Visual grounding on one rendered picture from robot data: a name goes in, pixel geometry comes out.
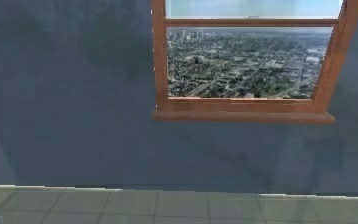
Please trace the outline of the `wooden framed window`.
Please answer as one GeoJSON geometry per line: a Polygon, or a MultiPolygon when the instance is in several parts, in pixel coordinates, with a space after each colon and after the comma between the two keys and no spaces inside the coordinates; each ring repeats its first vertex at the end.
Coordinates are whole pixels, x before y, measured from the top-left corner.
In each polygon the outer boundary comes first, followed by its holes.
{"type": "Polygon", "coordinates": [[[166,0],[150,0],[155,74],[155,110],[161,121],[332,123],[328,107],[358,23],[358,0],[343,0],[335,18],[168,18],[166,0]],[[169,27],[331,27],[321,75],[310,99],[199,98],[168,95],[169,27]]]}

